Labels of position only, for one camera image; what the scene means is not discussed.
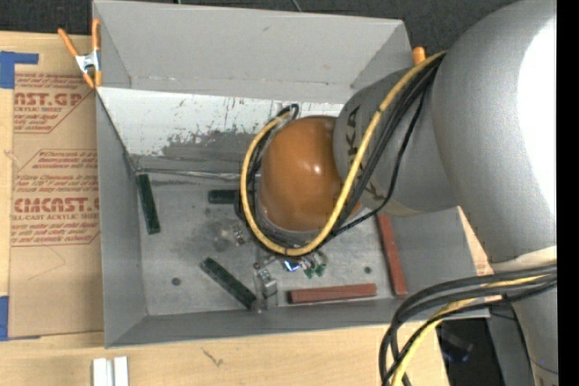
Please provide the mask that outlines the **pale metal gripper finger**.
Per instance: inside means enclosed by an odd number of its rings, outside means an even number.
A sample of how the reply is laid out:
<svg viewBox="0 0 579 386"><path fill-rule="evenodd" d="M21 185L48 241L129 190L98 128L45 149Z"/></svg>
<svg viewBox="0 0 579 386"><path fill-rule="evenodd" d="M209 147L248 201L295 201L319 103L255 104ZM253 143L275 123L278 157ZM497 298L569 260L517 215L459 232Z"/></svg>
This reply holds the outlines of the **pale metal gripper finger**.
<svg viewBox="0 0 579 386"><path fill-rule="evenodd" d="M247 242L245 229L238 223L221 222L215 226L214 247L216 249L232 249Z"/></svg>
<svg viewBox="0 0 579 386"><path fill-rule="evenodd" d="M263 313L278 306L278 283L266 268L253 273L256 299L252 305L256 313Z"/></svg>

